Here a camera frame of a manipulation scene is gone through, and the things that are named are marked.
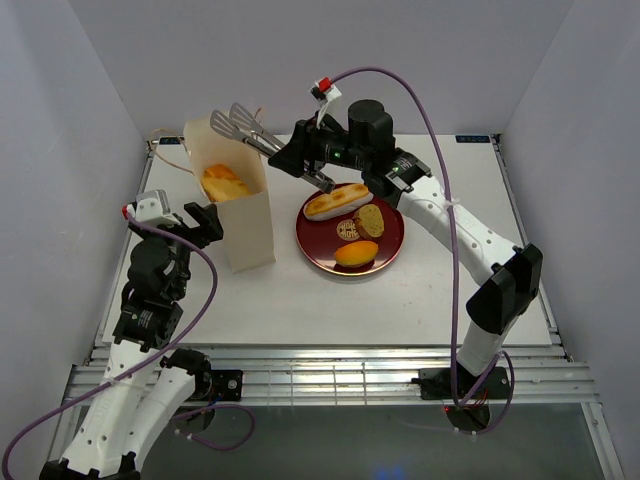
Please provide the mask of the cream paper bag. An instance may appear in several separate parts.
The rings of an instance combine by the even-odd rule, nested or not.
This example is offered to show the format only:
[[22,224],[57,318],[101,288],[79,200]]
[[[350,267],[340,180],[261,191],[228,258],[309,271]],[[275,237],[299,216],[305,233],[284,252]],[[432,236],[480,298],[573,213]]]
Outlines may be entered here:
[[[187,121],[179,145],[186,153],[188,165],[173,164],[172,167],[188,173],[206,200],[217,206],[231,270],[240,272],[275,262],[270,200],[260,154],[215,133],[208,117]],[[201,186],[201,177],[205,169],[215,164],[224,164],[233,170],[252,195],[212,203]]]

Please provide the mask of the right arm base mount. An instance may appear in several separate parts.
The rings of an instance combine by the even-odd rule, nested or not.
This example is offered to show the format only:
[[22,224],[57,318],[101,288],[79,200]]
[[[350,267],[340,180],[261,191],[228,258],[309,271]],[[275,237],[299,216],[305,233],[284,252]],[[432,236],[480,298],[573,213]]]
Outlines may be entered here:
[[[479,377],[474,377],[464,368],[457,368],[458,397],[464,399],[474,387]],[[423,368],[418,371],[411,383],[420,388],[422,400],[451,399],[451,368]],[[468,402],[480,399],[506,400],[511,386],[507,371],[503,367],[494,366],[483,382],[474,390]]]

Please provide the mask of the small orange sugared bun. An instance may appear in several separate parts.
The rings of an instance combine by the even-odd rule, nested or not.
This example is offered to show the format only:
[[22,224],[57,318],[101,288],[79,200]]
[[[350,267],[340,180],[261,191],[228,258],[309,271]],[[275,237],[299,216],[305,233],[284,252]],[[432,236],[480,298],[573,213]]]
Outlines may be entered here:
[[351,242],[338,248],[334,253],[337,265],[344,268],[359,268],[372,262],[379,251],[379,246],[373,241]]

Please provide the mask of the croissant bread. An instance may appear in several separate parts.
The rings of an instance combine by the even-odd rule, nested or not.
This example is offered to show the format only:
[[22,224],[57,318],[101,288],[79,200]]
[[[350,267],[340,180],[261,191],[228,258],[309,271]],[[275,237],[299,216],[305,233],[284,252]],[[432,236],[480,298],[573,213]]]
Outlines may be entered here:
[[251,196],[245,182],[224,164],[215,164],[205,169],[201,186],[212,203],[220,203]]

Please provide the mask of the long white iced bread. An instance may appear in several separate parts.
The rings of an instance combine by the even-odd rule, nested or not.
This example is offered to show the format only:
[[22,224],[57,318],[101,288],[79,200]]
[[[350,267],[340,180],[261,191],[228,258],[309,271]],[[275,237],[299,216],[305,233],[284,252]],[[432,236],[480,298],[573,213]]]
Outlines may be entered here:
[[347,184],[308,201],[303,215],[309,221],[325,221],[354,212],[372,199],[373,194],[364,184]]

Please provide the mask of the dark red round plate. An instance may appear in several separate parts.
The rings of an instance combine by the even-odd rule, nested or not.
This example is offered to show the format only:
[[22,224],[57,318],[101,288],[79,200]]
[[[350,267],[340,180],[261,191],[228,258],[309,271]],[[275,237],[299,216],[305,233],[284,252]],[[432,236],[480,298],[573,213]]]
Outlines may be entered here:
[[[305,204],[321,195],[316,193]],[[373,195],[368,203],[377,205],[383,215],[385,230],[382,238],[376,242],[379,251],[375,259],[359,268],[344,268],[336,264],[335,251],[351,242],[363,241],[356,230],[352,217],[355,212],[341,215],[325,221],[309,221],[300,208],[295,225],[296,239],[304,256],[316,267],[342,276],[362,276],[376,272],[388,266],[398,255],[404,242],[404,220],[402,215]]]

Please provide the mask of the aluminium frame rail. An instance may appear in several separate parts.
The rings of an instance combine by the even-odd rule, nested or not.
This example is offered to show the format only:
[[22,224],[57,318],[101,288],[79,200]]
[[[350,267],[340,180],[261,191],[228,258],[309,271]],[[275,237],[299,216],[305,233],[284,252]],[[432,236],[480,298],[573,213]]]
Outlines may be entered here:
[[[561,345],[510,347],[514,400],[578,404],[599,399],[589,366]],[[420,404],[412,383],[422,368],[449,364],[445,348],[208,348],[215,369],[243,371],[246,406],[392,406]]]

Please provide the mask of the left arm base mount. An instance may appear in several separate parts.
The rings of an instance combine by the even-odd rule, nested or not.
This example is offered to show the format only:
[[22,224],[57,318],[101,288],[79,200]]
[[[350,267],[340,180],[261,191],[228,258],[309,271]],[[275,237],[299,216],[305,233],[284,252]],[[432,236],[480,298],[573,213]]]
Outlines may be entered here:
[[244,372],[242,370],[212,370],[196,374],[195,401],[236,402],[242,398]]

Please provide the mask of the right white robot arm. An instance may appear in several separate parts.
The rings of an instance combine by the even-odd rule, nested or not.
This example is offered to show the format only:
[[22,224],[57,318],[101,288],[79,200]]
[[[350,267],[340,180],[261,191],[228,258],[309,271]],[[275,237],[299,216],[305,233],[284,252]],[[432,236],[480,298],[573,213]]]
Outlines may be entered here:
[[454,269],[467,270],[478,289],[466,303],[471,323],[464,339],[451,341],[445,377],[453,396],[476,396],[487,386],[512,325],[538,294],[542,252],[494,233],[455,203],[443,178],[397,146],[392,118],[376,100],[351,104],[346,127],[317,112],[298,121],[288,141],[274,144],[269,165],[320,192],[302,207],[306,220],[353,214],[363,228],[379,199],[447,248]]

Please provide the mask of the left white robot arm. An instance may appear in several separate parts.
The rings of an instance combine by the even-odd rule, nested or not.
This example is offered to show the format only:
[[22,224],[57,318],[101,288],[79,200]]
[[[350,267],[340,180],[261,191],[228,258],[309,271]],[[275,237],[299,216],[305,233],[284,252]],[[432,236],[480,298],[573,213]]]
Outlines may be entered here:
[[184,206],[196,221],[137,199],[123,209],[140,237],[130,254],[120,315],[110,356],[75,438],[60,459],[47,462],[43,479],[137,479],[146,455],[172,415],[187,399],[212,389],[211,364],[179,347],[179,305],[191,278],[190,258],[223,237],[215,205]]

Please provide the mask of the herb speckled bread slice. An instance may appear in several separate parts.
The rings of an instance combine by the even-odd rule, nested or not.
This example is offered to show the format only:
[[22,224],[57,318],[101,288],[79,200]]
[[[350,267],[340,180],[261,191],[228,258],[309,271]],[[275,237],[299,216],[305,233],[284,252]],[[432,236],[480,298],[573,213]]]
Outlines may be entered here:
[[364,240],[378,241],[384,234],[385,224],[382,212],[373,203],[359,208],[353,215],[352,221],[359,236]]

